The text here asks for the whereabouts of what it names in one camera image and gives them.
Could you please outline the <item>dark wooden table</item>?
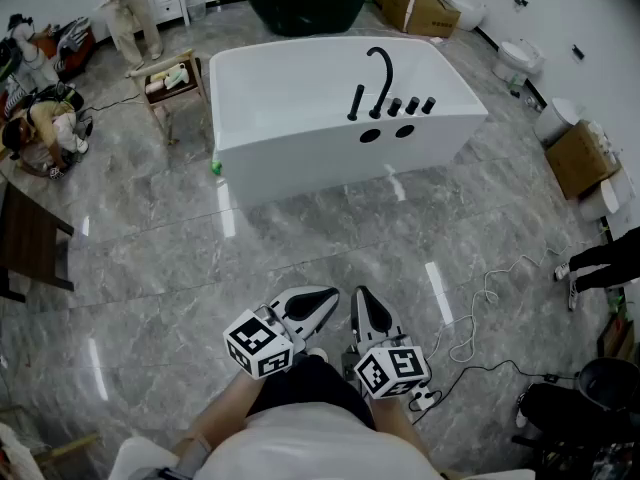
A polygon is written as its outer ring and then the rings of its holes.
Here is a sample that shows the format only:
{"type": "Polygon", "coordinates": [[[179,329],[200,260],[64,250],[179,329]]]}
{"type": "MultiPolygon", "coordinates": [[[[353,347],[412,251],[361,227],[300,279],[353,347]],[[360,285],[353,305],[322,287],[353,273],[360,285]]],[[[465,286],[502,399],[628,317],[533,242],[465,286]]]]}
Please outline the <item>dark wooden table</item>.
{"type": "Polygon", "coordinates": [[[20,303],[26,297],[10,288],[9,272],[67,291],[74,284],[56,274],[61,260],[57,233],[74,228],[39,205],[11,182],[0,183],[0,298],[20,303]]]}

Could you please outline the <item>dark green bathtub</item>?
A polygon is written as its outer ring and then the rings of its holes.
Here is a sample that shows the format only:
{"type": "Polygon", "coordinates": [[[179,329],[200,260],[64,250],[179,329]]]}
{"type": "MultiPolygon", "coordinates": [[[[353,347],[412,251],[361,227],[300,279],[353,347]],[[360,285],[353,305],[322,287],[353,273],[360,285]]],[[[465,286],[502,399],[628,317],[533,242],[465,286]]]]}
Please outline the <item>dark green bathtub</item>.
{"type": "Polygon", "coordinates": [[[365,0],[247,0],[273,33],[284,37],[343,33],[365,0]]]}

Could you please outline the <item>person's right forearm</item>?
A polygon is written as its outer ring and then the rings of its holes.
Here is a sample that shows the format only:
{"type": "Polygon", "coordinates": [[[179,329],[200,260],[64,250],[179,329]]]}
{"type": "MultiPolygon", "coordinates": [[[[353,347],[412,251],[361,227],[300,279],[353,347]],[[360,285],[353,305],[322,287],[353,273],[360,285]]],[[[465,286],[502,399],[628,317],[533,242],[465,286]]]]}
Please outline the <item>person's right forearm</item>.
{"type": "Polygon", "coordinates": [[[404,464],[406,468],[431,466],[428,450],[398,398],[371,398],[370,410],[389,458],[404,464]]]}

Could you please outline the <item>white toilet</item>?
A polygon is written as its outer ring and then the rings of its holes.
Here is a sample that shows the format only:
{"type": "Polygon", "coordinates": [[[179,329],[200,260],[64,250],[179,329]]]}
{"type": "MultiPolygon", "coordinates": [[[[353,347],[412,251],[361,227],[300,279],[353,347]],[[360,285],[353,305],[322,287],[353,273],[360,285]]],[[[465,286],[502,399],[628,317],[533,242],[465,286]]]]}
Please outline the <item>white toilet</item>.
{"type": "Polygon", "coordinates": [[[512,77],[518,74],[521,87],[532,75],[541,71],[545,60],[542,50],[526,39],[502,41],[492,72],[508,84],[512,77]]]}
{"type": "Polygon", "coordinates": [[[552,98],[535,121],[533,131],[539,142],[548,148],[579,120],[576,104],[564,98],[552,98]]]}
{"type": "Polygon", "coordinates": [[[475,0],[447,0],[459,12],[457,28],[472,31],[478,27],[487,15],[488,8],[484,3],[475,0]]]}

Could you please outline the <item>white power strip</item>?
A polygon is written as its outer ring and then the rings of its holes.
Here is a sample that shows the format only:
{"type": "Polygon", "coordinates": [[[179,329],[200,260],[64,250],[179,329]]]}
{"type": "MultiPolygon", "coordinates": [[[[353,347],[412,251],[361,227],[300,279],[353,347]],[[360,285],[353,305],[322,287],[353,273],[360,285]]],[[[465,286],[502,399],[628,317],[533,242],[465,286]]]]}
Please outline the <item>white power strip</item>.
{"type": "Polygon", "coordinates": [[[411,390],[411,398],[409,402],[410,410],[413,412],[422,412],[435,404],[435,394],[430,391],[426,383],[419,383],[411,390]]]}

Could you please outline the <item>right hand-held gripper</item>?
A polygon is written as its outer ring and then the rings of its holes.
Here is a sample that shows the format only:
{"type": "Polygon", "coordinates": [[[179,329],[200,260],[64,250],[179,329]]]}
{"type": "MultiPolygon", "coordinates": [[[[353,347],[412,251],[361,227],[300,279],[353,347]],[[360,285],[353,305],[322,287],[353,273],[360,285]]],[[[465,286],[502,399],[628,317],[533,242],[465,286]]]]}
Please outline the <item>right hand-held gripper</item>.
{"type": "Polygon", "coordinates": [[[373,342],[377,333],[393,337],[375,343],[351,368],[371,399],[399,397],[431,379],[422,349],[402,334],[398,313],[366,286],[351,296],[351,325],[357,342],[373,342]]]}

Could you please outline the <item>striped cloth pile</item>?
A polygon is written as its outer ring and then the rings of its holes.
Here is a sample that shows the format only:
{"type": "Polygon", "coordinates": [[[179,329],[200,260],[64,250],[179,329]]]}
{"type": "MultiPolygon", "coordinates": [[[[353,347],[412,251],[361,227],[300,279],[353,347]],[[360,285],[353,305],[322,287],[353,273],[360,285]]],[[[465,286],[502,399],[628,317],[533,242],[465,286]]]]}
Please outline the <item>striped cloth pile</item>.
{"type": "Polygon", "coordinates": [[[80,17],[62,28],[54,31],[53,39],[56,44],[55,62],[64,62],[70,55],[80,51],[91,32],[89,17],[80,17]]]}

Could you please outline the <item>white bathtub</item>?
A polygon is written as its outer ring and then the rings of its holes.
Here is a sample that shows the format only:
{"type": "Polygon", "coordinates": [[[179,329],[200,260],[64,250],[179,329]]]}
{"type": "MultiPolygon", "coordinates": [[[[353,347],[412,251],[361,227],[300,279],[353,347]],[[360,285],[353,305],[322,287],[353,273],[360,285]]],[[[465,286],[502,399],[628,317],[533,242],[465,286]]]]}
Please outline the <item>white bathtub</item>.
{"type": "Polygon", "coordinates": [[[454,159],[488,112],[430,43],[396,37],[317,37],[221,52],[209,63],[215,151],[231,197],[242,206],[380,178],[454,159]],[[393,82],[372,119],[385,82],[393,82]],[[347,114],[365,86],[356,121],[347,114]],[[414,115],[405,108],[418,97],[414,115]],[[429,115],[421,112],[434,97],[429,115]],[[402,101],[396,117],[387,110],[402,101]]]}

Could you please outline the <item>large open cardboard box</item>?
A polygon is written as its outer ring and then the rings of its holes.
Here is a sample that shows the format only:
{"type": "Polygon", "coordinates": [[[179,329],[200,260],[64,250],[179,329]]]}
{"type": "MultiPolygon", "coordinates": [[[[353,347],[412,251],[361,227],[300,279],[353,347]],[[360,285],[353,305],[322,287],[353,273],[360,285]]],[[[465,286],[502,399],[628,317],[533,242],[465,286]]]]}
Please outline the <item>large open cardboard box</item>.
{"type": "Polygon", "coordinates": [[[409,35],[449,38],[460,11],[447,0],[374,0],[384,18],[409,35]]]}

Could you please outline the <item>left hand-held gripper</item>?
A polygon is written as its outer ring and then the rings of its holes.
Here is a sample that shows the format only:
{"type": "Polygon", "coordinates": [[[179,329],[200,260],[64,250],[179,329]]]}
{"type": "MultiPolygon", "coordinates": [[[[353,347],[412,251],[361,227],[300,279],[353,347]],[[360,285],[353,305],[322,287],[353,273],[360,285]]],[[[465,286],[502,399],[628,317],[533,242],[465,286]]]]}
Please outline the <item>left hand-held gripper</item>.
{"type": "Polygon", "coordinates": [[[334,287],[284,290],[269,305],[245,310],[223,333],[229,356],[253,379],[286,371],[306,339],[318,333],[339,302],[334,287]]]}

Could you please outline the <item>person's left forearm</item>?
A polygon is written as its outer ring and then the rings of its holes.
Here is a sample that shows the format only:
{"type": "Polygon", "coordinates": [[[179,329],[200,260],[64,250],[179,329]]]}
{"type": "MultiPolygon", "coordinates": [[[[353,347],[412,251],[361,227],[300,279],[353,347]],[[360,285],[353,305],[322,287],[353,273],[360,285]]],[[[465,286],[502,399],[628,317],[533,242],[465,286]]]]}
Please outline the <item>person's left forearm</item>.
{"type": "Polygon", "coordinates": [[[253,379],[240,371],[229,385],[192,422],[172,452],[182,456],[197,438],[212,450],[245,428],[245,419],[258,398],[265,379],[253,379]]]}

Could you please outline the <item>person's black trousers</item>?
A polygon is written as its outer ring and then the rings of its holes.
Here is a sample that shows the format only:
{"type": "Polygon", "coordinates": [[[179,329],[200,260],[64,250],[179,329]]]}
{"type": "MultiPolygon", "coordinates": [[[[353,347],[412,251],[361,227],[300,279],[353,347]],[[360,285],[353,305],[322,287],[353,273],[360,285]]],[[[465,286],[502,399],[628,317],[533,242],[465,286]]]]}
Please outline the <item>person's black trousers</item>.
{"type": "Polygon", "coordinates": [[[357,389],[319,356],[303,355],[290,369],[266,378],[248,416],[291,404],[325,403],[340,407],[376,429],[369,406],[357,389]]]}

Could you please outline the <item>tall cardboard box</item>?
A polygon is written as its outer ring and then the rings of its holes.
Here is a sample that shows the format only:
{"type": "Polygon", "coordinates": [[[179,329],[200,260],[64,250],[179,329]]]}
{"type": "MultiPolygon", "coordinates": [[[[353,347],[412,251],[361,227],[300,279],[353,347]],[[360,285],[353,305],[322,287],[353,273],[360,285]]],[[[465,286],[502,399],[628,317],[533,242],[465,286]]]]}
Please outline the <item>tall cardboard box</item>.
{"type": "Polygon", "coordinates": [[[597,139],[587,128],[588,122],[580,120],[545,152],[567,200],[580,198],[621,167],[620,161],[611,164],[602,155],[597,139]]]}

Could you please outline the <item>black round bin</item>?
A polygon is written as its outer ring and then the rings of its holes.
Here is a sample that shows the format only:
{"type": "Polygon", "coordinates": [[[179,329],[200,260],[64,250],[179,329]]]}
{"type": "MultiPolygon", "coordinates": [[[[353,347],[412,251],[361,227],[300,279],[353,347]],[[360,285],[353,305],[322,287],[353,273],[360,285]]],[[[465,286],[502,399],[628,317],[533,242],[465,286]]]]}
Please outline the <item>black round bin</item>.
{"type": "Polygon", "coordinates": [[[607,411],[629,407],[640,386],[640,369],[633,363],[611,357],[590,361],[578,374],[581,394],[607,411]]]}

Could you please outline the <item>group of white bottles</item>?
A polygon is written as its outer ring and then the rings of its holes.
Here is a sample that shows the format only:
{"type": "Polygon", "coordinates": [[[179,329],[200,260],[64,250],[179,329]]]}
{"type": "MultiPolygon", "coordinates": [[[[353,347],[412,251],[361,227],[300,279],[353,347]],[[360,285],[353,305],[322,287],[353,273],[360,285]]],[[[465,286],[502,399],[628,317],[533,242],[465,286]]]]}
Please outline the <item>group of white bottles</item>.
{"type": "Polygon", "coordinates": [[[596,121],[589,121],[588,130],[597,139],[597,145],[602,155],[606,157],[611,164],[619,162],[616,151],[613,149],[611,141],[606,136],[602,126],[596,121]]]}

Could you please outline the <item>wooden stool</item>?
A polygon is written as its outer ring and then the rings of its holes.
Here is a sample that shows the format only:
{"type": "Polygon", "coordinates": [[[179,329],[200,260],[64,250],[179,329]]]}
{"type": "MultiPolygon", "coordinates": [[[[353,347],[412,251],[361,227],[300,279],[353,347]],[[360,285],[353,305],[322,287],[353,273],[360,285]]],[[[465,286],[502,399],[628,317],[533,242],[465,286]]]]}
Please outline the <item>wooden stool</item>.
{"type": "Polygon", "coordinates": [[[193,49],[154,65],[131,71],[130,78],[168,145],[178,142],[178,139],[172,136],[173,121],[166,108],[172,99],[191,93],[196,95],[203,107],[204,122],[212,127],[210,102],[202,77],[202,62],[193,49]]]}

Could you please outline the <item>black handheld shower head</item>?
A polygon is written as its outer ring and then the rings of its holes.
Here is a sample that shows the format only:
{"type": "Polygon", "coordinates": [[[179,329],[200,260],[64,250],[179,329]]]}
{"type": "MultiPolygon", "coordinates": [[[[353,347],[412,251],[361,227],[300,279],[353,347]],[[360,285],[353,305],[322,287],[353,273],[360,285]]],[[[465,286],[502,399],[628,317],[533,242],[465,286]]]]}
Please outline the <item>black handheld shower head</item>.
{"type": "Polygon", "coordinates": [[[365,86],[363,84],[358,84],[355,90],[355,94],[351,103],[351,108],[349,113],[347,114],[347,119],[349,121],[356,121],[358,117],[358,111],[361,104],[362,97],[364,95],[365,86]]]}

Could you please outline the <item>person's white shirt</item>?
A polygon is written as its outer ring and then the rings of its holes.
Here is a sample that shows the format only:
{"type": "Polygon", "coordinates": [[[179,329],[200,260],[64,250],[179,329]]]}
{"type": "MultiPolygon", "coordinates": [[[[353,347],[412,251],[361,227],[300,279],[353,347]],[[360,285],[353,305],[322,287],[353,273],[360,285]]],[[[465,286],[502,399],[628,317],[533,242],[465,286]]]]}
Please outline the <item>person's white shirt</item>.
{"type": "Polygon", "coordinates": [[[534,480],[530,469],[459,474],[398,464],[382,435],[346,410],[291,404],[248,418],[212,450],[197,438],[182,456],[142,437],[120,447],[108,480],[534,480]]]}

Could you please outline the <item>black curved faucet spout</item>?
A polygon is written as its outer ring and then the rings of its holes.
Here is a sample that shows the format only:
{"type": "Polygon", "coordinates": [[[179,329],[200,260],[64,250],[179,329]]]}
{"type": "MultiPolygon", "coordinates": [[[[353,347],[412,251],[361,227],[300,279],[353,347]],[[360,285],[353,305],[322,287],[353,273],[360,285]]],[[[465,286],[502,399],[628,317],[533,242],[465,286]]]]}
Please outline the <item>black curved faucet spout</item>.
{"type": "Polygon", "coordinates": [[[385,101],[385,98],[388,95],[388,92],[393,82],[394,71],[393,71],[393,64],[392,64],[391,58],[384,48],[379,46],[374,46],[370,48],[366,53],[368,57],[371,57],[374,54],[379,54],[382,57],[385,64],[385,70],[386,70],[384,85],[380,91],[380,94],[378,96],[378,99],[375,105],[369,111],[369,116],[372,119],[379,119],[381,117],[381,109],[382,109],[383,103],[385,101]]]}

